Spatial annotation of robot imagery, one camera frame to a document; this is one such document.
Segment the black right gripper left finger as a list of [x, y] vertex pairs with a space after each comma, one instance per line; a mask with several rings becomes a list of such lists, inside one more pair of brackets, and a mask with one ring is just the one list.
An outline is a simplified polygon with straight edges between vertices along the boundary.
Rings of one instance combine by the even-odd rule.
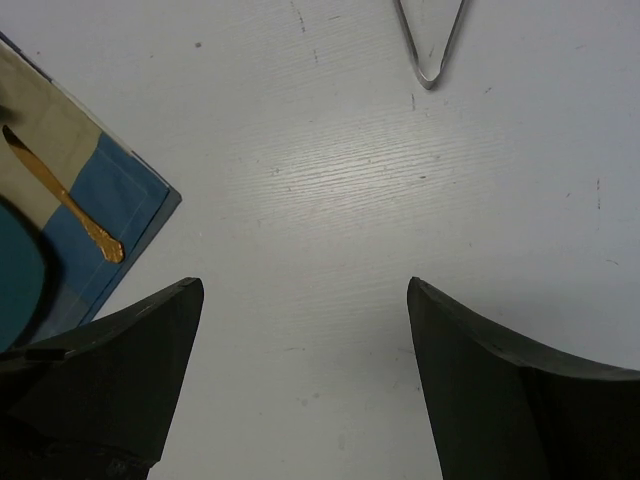
[[145, 479], [160, 461], [200, 322], [184, 278], [1, 355], [4, 479]]

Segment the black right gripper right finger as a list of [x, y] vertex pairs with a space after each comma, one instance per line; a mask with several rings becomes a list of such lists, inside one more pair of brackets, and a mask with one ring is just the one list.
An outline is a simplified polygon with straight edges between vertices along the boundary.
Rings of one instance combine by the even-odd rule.
[[407, 290], [446, 479], [635, 479], [639, 374], [551, 348], [433, 285]]

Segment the metal serving tongs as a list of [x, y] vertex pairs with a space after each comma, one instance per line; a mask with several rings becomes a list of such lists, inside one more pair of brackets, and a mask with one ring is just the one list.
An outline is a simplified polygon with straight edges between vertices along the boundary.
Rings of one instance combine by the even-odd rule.
[[419, 84], [436, 89], [454, 55], [470, 1], [393, 1], [409, 60]]

